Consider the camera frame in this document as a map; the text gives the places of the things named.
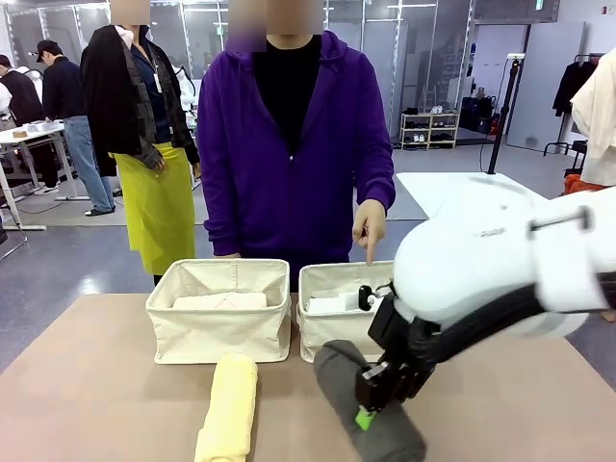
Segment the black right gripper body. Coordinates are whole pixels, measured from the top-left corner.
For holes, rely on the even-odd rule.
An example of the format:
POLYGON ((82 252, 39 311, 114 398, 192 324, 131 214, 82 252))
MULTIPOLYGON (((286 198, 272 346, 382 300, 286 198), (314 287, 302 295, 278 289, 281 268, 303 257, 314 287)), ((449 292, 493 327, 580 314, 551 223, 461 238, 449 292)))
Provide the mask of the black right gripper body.
POLYGON ((414 398, 435 371, 434 364, 382 361, 361 367, 355 378, 355 397, 366 413, 383 410, 391 401, 414 398))

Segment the person's left hand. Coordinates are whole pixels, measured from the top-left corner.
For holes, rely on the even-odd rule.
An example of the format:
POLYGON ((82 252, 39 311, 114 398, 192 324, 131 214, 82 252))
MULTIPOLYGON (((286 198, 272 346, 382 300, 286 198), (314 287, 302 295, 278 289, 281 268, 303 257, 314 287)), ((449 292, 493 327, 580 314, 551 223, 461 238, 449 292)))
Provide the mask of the person's left hand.
POLYGON ((363 201, 355 214, 352 227, 353 241, 366 251, 366 263, 370 265, 378 243, 386 233, 386 210, 374 199, 363 201))

